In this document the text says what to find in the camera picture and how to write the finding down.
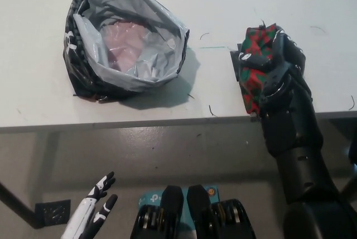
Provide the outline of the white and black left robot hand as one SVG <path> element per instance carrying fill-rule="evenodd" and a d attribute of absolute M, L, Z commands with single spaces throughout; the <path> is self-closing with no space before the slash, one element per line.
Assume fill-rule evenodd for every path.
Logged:
<path fill-rule="evenodd" d="M 117 202 L 118 196 L 111 195 L 98 212 L 95 211 L 95 206 L 107 195 L 107 190 L 114 182 L 114 172 L 110 172 L 93 186 L 69 219 L 62 238 L 94 238 L 97 235 Z"/>

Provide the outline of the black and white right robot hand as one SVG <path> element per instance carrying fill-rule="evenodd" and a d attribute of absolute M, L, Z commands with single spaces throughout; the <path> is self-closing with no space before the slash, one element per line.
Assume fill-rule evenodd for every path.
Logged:
<path fill-rule="evenodd" d="M 247 114 L 263 118 L 288 110 L 293 96 L 312 102 L 303 75 L 306 57 L 276 25 L 248 28 L 237 59 L 238 82 Z"/>

